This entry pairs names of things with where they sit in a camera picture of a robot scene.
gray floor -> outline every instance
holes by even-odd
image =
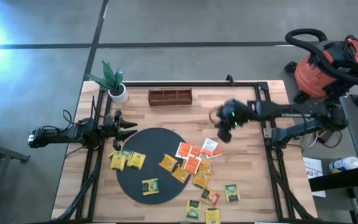
[[[0,44],[90,44],[102,1],[0,1]],[[289,30],[305,27],[342,40],[358,37],[355,15],[358,0],[110,0],[99,42],[284,41]],[[26,140],[37,126],[66,125],[62,109],[75,113],[89,53],[0,50],[0,145],[31,155],[28,164],[9,167],[0,223],[50,218],[66,145],[29,149]],[[296,47],[98,49],[92,73],[101,75],[103,59],[122,69],[125,80],[222,80],[229,73],[238,80],[284,80],[292,99],[295,81],[283,66],[305,55]],[[317,158],[354,153],[347,131],[335,149],[305,149],[306,157]],[[344,192],[315,201],[323,220],[350,221]]]

vacuum hose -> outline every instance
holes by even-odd
[[[334,68],[328,62],[328,60],[326,59],[326,57],[323,55],[323,53],[320,51],[319,48],[317,48],[316,46],[314,46],[311,43],[293,38],[294,36],[301,35],[301,34],[313,35],[313,36],[317,37],[320,42],[327,40],[326,35],[320,30],[317,30],[317,29],[296,29],[296,30],[293,30],[286,34],[285,41],[287,41],[289,44],[292,44],[294,46],[305,49],[305,50],[309,51],[310,53],[312,53],[313,55],[316,55],[319,59],[319,62],[320,62],[320,65],[322,66],[322,68],[328,72],[327,75],[330,75],[334,78],[343,80],[345,82],[349,82],[353,85],[358,85],[358,77],[354,77],[352,75],[349,75],[348,73],[341,72],[338,69]]]

wooden table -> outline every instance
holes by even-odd
[[[284,82],[281,80],[267,82],[271,100],[279,104],[288,103]],[[99,86],[94,82],[84,83],[76,112],[76,120],[89,116],[91,98],[93,95],[97,98],[98,89]],[[211,108],[221,105],[230,98],[237,98],[243,102],[255,100],[254,89],[249,87],[194,87],[192,88],[192,106],[153,108],[149,106],[147,101],[149,89],[161,88],[129,87],[129,101],[123,105],[113,104],[111,112],[120,109],[125,120],[139,124],[134,129],[142,130],[151,127],[171,129],[187,143],[198,147],[201,147],[205,138],[218,141],[224,155],[212,159],[214,174],[208,187],[221,194],[217,207],[221,210],[222,222],[277,221],[260,123],[251,122],[243,128],[232,131],[231,143],[224,144],[218,139],[217,129],[213,128],[208,119],[208,111]],[[106,96],[101,111],[104,111],[105,102]],[[292,119],[277,119],[278,127],[291,125],[293,125]],[[74,150],[77,147],[77,144],[71,144],[68,150]],[[133,201],[122,191],[116,178],[116,171],[109,168],[108,154],[112,151],[112,139],[109,139],[104,148],[94,222],[195,221],[185,218],[186,201],[188,199],[198,200],[201,196],[201,189],[191,184],[193,175],[183,192],[174,199],[160,205],[141,204]],[[52,218],[62,214],[78,193],[85,157],[86,150],[84,149],[71,154],[66,159]],[[284,150],[284,161],[292,192],[307,211],[317,217],[300,149],[289,146]],[[239,202],[226,202],[223,190],[226,184],[237,184],[241,193]],[[286,214],[282,192],[280,198]],[[84,215],[86,215],[88,206],[88,198],[85,199]],[[208,207],[207,204],[202,203],[203,212],[199,222],[204,222],[204,209]]]

green plant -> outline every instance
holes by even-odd
[[[100,85],[102,90],[118,91],[122,82],[122,71],[117,70],[115,73],[111,70],[110,63],[102,60],[104,78],[88,74],[87,77]]]

shop vacuum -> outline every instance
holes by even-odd
[[[319,42],[313,45],[294,38],[303,34],[313,35]],[[353,35],[344,41],[330,41],[320,30],[296,29],[289,32],[285,40],[310,52],[303,60],[290,62],[284,68],[294,74],[298,84],[295,103],[302,104],[309,98],[336,101],[358,85],[358,40]]]

